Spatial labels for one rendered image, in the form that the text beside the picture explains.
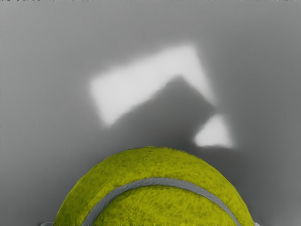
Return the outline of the yellow-green tennis ball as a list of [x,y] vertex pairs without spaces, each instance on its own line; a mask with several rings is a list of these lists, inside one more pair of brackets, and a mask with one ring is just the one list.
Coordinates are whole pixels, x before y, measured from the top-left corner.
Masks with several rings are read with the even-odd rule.
[[122,151],[71,189],[53,226],[255,226],[235,187],[204,160],[166,147]]

